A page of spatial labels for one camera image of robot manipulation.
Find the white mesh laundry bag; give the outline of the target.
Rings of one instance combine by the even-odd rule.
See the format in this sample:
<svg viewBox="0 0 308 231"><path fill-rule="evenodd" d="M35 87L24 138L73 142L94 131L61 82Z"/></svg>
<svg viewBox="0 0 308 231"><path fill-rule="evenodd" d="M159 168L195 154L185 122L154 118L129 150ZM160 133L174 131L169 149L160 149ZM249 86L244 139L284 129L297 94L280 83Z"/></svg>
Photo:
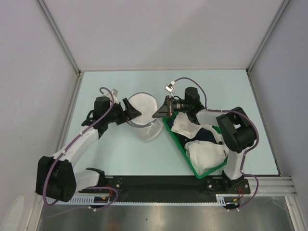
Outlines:
<svg viewBox="0 0 308 231"><path fill-rule="evenodd" d="M128 124L142 141L154 139L162 130L163 122L160 118L153 118L158 110L156 98L148 93L139 92L128 99L129 103L139 112L141 116L132 119Z"/></svg>

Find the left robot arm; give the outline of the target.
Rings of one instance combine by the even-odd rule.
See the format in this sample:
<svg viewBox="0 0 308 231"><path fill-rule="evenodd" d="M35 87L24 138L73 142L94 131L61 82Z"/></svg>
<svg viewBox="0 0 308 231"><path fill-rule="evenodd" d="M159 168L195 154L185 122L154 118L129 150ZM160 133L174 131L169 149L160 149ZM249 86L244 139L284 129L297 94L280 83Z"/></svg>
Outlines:
<svg viewBox="0 0 308 231"><path fill-rule="evenodd" d="M81 124L81 131L64 148L38 161L35 192L56 201L68 202L76 192L92 188L102 192L107 186L105 172L96 168L75 173L74 167L87 151L107 131L108 125L121 125L141 116L128 99L120 103L108 96L97 97L94 108Z"/></svg>

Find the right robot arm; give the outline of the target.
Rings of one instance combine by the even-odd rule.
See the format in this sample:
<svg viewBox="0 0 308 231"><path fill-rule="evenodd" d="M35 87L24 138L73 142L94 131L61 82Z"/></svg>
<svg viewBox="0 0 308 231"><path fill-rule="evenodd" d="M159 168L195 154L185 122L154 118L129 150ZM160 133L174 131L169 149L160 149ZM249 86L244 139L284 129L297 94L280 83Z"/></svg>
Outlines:
<svg viewBox="0 0 308 231"><path fill-rule="evenodd" d="M224 167L218 188L233 193L244 187L245 157L258 145L259 133L241 107L208 109L198 89L187 87L184 98L166 96L152 117L163 120L198 179Z"/></svg>

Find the white bra in basket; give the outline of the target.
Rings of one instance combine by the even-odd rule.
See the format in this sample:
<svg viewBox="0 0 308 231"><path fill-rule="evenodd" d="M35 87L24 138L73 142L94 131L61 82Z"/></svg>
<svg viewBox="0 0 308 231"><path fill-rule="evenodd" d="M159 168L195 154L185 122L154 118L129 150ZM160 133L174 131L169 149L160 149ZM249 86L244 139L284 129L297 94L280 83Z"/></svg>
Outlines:
<svg viewBox="0 0 308 231"><path fill-rule="evenodd" d="M199 176L222 164L229 154L229 148L224 143L215 144L209 141L191 141L186 143L184 148L194 170Z"/></svg>

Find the green plastic basket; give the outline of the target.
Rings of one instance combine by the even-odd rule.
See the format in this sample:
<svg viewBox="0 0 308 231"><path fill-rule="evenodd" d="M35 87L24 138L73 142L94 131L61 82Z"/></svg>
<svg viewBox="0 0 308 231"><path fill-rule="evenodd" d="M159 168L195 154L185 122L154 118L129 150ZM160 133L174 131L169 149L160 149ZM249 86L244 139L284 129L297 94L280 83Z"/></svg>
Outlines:
<svg viewBox="0 0 308 231"><path fill-rule="evenodd" d="M171 118L177 118L177 119L180 119L180 118L187 118L187 119L188 119L188 117L187 117L186 114L184 114L184 113L179 113L179 114L177 114L177 115L174 115L174 116L171 117ZM220 142L220 143L224 143L224 144L225 144L225 142L223 141L223 138L222 138L220 129L219 129L218 127L215 127L215 126L211 126L211 127L214 128L214 129L219 133L220 138L221 138L221 142ZM182 156L183 156L184 159L186 160L187 164L189 165L190 169L193 171L193 174L194 174L198 179L202 179L202 178L204 178L204 177L206 177L206 176L208 176L208 175L214 173L215 171L217 171L217 170L221 169L222 167L224 167L224 166L226 165L226 163L227 163L228 157L225 158L225 160L224 160L224 162L223 162L222 164L218 165L218 166L215 167L215 168L212 168L212 169L206 171L205 174L199 176L199 175L197 175L196 171L194 170L194 168L193 168L193 166L192 166L192 164L191 164L191 162L190 162L190 160L189 160L189 157L186 155L186 150L185 150L185 148L179 146L179 144L178 144L175 140L174 140L174 142L175 142L176 146L178 147L180 153L182 154Z"/></svg>

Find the navy blue garment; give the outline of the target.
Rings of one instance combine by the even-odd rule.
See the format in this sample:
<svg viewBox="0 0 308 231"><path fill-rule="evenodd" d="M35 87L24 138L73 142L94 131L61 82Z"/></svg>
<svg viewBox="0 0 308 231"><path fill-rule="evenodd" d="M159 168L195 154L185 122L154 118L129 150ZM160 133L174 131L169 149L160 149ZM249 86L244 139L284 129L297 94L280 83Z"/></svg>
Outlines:
<svg viewBox="0 0 308 231"><path fill-rule="evenodd" d="M165 118L163 123L181 147L193 141L208 141L214 144L221 142L219 133L209 125L196 125L187 118Z"/></svg>

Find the left aluminium frame post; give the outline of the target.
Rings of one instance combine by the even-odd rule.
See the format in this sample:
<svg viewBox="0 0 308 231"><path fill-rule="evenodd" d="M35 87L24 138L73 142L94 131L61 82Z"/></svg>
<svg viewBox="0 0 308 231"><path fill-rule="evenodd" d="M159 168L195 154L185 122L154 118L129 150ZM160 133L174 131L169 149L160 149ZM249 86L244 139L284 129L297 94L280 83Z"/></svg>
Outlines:
<svg viewBox="0 0 308 231"><path fill-rule="evenodd" d="M78 76L80 75L81 71L52 15L50 12L46 2L44 0L35 0L38 8L40 9L43 17L45 18L50 30L52 31L53 35L55 36L55 39L57 40L61 50L63 51L66 59L68 60L70 66L74 70L75 74Z"/></svg>

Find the aluminium frame post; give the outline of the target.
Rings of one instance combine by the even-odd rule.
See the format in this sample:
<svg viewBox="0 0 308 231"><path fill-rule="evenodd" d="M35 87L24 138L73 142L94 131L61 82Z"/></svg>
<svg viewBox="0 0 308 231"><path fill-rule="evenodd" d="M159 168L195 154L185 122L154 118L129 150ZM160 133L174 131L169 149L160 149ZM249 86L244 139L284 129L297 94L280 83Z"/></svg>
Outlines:
<svg viewBox="0 0 308 231"><path fill-rule="evenodd" d="M74 70L75 74L78 76L80 75L81 71L52 15L50 12L46 2L44 0L35 0L38 8L40 9L43 17L45 18L50 30L52 31L53 35L55 36L55 39L57 40L61 50L63 51L66 59L68 60L70 66Z"/></svg>
<svg viewBox="0 0 308 231"><path fill-rule="evenodd" d="M286 12L288 6L290 5L292 1L291 0L283 0L281 4L278 7L277 12L275 13L268 29L266 30L265 35L263 36L260 44L257 47L257 50L255 51L251 61L249 62L249 65L246 68L246 73L249 76L252 72L255 64L257 63L258 59L262 55L264 49L266 48L268 42L270 41L271 37L273 36L278 24L282 20L284 13Z"/></svg>

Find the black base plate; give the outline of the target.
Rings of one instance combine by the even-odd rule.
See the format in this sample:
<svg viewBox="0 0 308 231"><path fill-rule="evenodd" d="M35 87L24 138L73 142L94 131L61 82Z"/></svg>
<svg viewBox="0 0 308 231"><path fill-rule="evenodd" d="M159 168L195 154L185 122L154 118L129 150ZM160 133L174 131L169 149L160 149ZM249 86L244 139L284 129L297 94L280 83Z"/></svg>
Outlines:
<svg viewBox="0 0 308 231"><path fill-rule="evenodd" d="M127 203L210 203L217 194L251 192L247 179L231 185L221 176L106 176L102 186L116 189L117 201Z"/></svg>

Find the right aluminium frame post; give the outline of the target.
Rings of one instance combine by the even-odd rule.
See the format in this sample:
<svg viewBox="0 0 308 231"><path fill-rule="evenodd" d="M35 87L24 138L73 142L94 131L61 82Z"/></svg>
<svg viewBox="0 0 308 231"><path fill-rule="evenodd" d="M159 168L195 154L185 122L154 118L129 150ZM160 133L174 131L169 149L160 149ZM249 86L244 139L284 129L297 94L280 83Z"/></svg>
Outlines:
<svg viewBox="0 0 308 231"><path fill-rule="evenodd" d="M255 51L251 61L249 62L249 65L246 68L246 73L249 76L252 72L255 64L257 63L258 59L262 55L264 49L266 48L268 42L270 41L271 37L273 36L278 24L282 20L284 13L286 12L288 6L290 5L292 1L291 0L283 0L281 4L278 7L277 12L275 13L268 29L266 30L265 35L263 36L260 44L257 47L257 50Z"/></svg>

